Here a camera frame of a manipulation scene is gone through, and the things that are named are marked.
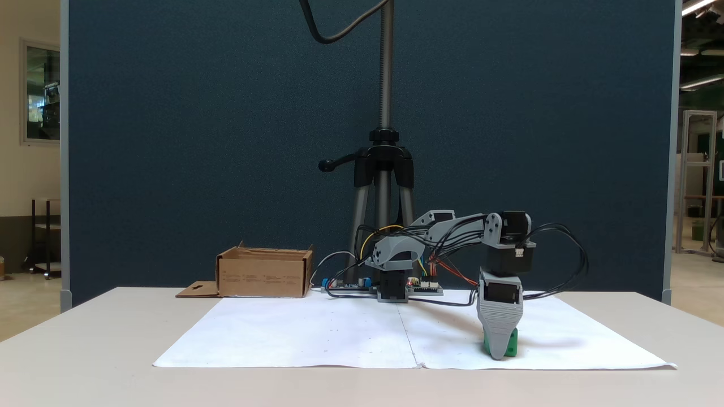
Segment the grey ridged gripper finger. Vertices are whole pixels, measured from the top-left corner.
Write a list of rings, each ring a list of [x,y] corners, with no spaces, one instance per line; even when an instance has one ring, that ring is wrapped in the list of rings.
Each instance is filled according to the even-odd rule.
[[[494,360],[514,357],[518,353],[518,323],[523,305],[489,304],[478,307],[477,314],[484,334],[484,349]]]

